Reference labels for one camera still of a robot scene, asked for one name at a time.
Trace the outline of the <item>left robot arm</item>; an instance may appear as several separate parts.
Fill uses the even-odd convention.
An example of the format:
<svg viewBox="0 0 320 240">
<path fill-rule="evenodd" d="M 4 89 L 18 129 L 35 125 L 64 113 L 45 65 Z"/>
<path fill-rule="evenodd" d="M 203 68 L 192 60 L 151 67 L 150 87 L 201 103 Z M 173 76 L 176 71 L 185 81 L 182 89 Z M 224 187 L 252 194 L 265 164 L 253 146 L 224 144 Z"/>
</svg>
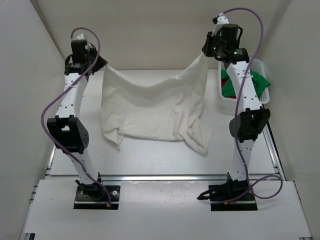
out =
<svg viewBox="0 0 320 240">
<path fill-rule="evenodd" d="M 105 188 L 88 153 L 89 133 L 80 120 L 80 110 L 90 76 L 107 62 L 97 55 L 97 49 L 85 39 L 72 40 L 71 50 L 64 66 L 66 93 L 55 116 L 47 119 L 46 126 L 50 135 L 57 140 L 56 147 L 68 156 L 76 169 L 76 183 L 80 191 L 93 200 L 100 200 Z"/>
</svg>

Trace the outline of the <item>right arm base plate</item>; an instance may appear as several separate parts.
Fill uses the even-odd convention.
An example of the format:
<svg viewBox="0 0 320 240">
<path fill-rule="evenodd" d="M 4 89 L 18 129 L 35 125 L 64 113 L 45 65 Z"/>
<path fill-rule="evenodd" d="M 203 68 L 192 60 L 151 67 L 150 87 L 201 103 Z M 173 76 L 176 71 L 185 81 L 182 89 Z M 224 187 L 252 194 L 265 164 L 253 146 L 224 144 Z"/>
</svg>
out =
<svg viewBox="0 0 320 240">
<path fill-rule="evenodd" d="M 250 192 L 248 182 L 232 180 L 229 174 L 225 183 L 209 185 L 208 190 L 202 192 L 197 200 L 209 200 L 212 212 L 258 210 L 255 196 Z"/>
</svg>

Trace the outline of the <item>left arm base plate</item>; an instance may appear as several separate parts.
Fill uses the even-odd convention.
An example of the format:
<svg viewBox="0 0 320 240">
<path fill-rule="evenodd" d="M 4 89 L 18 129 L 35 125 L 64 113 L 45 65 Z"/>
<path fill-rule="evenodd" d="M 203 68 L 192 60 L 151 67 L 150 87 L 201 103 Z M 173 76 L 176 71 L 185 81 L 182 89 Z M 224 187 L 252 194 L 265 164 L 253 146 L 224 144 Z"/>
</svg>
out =
<svg viewBox="0 0 320 240">
<path fill-rule="evenodd" d="M 82 184 L 76 180 L 77 189 L 73 208 L 76 210 L 118 210 L 121 186 L 105 185 L 110 196 L 110 202 L 105 189 L 96 183 Z"/>
</svg>

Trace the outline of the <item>white t shirt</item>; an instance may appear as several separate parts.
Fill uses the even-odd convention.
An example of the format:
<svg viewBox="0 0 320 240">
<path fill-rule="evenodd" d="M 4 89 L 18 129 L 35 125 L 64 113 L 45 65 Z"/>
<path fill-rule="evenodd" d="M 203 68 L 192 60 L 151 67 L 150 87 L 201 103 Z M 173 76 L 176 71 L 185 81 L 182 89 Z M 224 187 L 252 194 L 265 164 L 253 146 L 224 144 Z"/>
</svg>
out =
<svg viewBox="0 0 320 240">
<path fill-rule="evenodd" d="M 111 66 L 104 70 L 101 129 L 119 146 L 124 137 L 185 143 L 205 156 L 214 130 L 200 122 L 208 79 L 201 53 L 179 74 L 153 83 L 131 78 Z"/>
</svg>

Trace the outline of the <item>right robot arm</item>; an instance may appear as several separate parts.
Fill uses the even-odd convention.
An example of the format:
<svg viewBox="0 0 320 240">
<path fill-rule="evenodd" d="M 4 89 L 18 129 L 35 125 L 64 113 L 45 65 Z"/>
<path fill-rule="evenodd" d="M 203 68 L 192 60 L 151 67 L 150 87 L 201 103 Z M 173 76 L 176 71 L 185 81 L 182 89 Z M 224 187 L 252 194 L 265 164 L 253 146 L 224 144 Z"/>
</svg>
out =
<svg viewBox="0 0 320 240">
<path fill-rule="evenodd" d="M 251 152 L 271 116 L 270 111 L 262 106 L 254 88 L 250 72 L 252 60 L 247 50 L 240 47 L 242 33 L 243 29 L 237 24 L 218 24 L 207 34 L 202 49 L 205 56 L 223 63 L 236 94 L 234 118 L 229 123 L 234 139 L 233 161 L 226 183 L 222 184 L 230 200 L 238 199 L 243 188 L 248 187 Z"/>
</svg>

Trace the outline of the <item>green t shirt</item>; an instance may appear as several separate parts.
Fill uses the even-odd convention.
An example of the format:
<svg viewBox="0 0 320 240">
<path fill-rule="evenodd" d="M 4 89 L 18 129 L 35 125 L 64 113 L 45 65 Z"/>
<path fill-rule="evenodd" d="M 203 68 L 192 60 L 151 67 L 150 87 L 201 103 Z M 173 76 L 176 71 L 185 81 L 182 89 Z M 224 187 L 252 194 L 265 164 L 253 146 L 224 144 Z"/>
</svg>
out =
<svg viewBox="0 0 320 240">
<path fill-rule="evenodd" d="M 230 79 L 227 71 L 225 69 L 221 70 L 221 77 L 220 78 L 227 78 Z M 256 71 L 250 71 L 252 75 L 252 83 L 254 85 L 255 92 L 257 96 L 260 98 L 266 88 L 268 88 L 271 84 L 268 82 L 268 80 L 260 75 Z"/>
</svg>

